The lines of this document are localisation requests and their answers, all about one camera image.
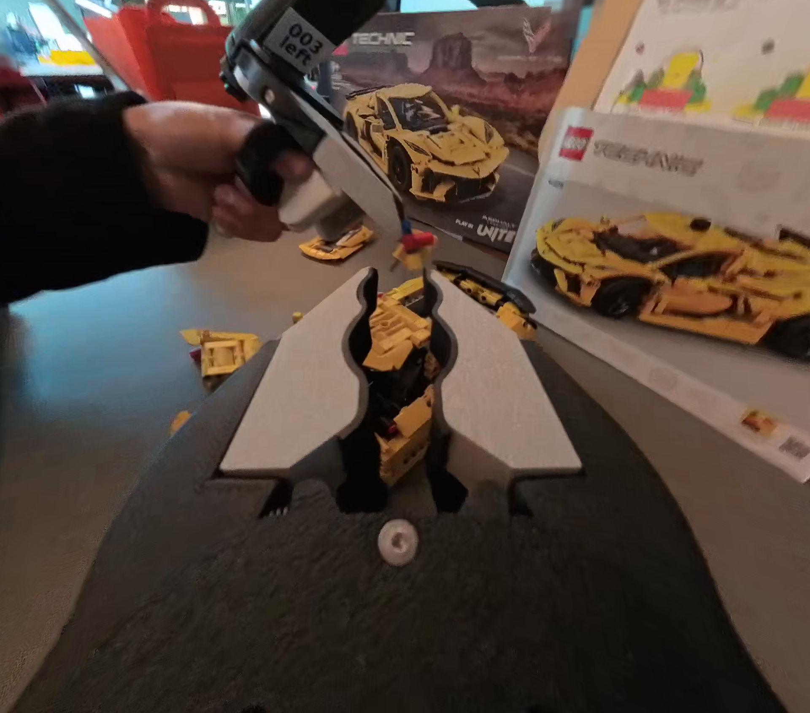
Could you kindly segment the person's left forearm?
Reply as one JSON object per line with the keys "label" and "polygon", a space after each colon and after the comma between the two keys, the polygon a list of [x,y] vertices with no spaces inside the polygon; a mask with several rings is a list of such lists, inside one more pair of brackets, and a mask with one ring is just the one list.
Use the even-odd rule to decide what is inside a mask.
{"label": "person's left forearm", "polygon": [[207,224],[159,205],[126,129],[146,102],[123,92],[2,117],[2,307],[202,256]]}

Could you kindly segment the yellow toy brick car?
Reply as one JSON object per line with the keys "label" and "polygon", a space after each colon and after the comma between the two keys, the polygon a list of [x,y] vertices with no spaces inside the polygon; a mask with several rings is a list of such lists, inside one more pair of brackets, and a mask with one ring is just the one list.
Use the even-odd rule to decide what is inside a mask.
{"label": "yellow toy brick car", "polygon": [[[435,269],[517,336],[535,339],[535,305],[519,289],[466,265],[438,261]],[[380,448],[379,474],[388,487],[407,475],[428,450],[433,384],[442,369],[430,351],[431,333],[422,276],[378,294],[363,369]]]}

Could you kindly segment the yellow hood panel assembly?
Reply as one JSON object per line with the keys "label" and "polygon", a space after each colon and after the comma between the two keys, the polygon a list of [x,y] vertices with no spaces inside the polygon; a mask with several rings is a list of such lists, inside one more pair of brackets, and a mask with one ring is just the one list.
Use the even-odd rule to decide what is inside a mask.
{"label": "yellow hood panel assembly", "polygon": [[204,380],[226,378],[245,365],[261,347],[252,333],[218,332],[189,328],[180,332],[192,348],[190,353]]}

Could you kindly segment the car picture instruction booklet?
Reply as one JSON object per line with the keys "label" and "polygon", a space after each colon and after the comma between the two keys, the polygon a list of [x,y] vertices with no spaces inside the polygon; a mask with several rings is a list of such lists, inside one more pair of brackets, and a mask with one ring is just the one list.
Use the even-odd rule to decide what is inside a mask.
{"label": "car picture instruction booklet", "polygon": [[565,109],[505,270],[550,332],[805,484],[808,150]]}

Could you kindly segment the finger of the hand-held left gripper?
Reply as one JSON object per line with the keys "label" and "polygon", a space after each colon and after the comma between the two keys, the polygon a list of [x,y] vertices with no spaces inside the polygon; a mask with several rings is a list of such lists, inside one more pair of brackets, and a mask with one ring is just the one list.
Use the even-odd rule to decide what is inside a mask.
{"label": "finger of the hand-held left gripper", "polygon": [[400,193],[359,145],[329,121],[320,121],[323,137],[313,160],[323,178],[387,233],[402,233],[407,222]]}

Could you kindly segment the small yellow pin connector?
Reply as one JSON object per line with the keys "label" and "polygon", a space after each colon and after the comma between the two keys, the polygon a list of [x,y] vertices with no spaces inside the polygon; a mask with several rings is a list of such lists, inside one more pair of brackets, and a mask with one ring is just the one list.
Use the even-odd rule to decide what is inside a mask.
{"label": "small yellow pin connector", "polygon": [[393,252],[393,262],[389,271],[392,273],[397,269],[404,269],[408,272],[421,273],[425,268],[430,269],[432,265],[433,246],[421,246],[420,248],[406,249],[402,244],[398,244]]}

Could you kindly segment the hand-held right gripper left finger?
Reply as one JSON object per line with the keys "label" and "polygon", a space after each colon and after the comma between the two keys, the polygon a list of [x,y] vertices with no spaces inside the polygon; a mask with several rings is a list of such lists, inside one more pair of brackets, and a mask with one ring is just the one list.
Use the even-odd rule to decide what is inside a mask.
{"label": "hand-held right gripper left finger", "polygon": [[325,483],[344,512],[387,503],[368,418],[378,271],[362,269],[279,338],[219,464],[228,477]]}

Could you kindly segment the red plastic tote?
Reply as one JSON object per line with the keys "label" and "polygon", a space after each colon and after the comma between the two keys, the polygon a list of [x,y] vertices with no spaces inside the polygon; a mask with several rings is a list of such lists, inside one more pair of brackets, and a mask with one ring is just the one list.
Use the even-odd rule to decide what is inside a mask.
{"label": "red plastic tote", "polygon": [[84,20],[92,44],[130,90],[149,100],[184,100],[258,116],[219,79],[230,33],[206,0],[148,0]]}

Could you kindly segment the dark toy car box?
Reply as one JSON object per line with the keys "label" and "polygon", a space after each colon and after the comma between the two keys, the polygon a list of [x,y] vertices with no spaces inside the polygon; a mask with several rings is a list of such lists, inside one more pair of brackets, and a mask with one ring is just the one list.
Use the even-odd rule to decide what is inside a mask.
{"label": "dark toy car box", "polygon": [[333,54],[331,105],[410,218],[509,252],[577,22],[528,6],[381,13]]}

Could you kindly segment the yellow headlight panel piece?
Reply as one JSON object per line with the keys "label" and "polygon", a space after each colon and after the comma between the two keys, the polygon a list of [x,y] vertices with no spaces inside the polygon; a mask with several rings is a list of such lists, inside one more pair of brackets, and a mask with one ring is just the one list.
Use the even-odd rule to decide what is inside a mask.
{"label": "yellow headlight panel piece", "polygon": [[318,262],[343,262],[362,251],[376,239],[376,233],[361,224],[335,241],[327,241],[319,236],[300,243],[299,251],[308,259]]}

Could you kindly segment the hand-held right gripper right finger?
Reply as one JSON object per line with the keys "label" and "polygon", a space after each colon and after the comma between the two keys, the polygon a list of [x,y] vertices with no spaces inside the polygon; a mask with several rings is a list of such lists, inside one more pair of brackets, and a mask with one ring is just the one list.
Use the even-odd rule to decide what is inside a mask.
{"label": "hand-held right gripper right finger", "polygon": [[440,512],[483,484],[582,473],[582,460],[529,356],[529,343],[436,272],[424,273],[432,321],[432,427],[425,468]]}

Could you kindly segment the person's left hand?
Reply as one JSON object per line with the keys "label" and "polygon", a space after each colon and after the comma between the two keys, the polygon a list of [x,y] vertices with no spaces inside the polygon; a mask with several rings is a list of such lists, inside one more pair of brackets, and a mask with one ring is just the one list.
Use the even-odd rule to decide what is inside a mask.
{"label": "person's left hand", "polygon": [[236,158],[246,137],[268,120],[180,101],[137,105],[122,119],[160,207],[250,242],[274,242],[286,231],[277,208],[256,201],[237,176]]}

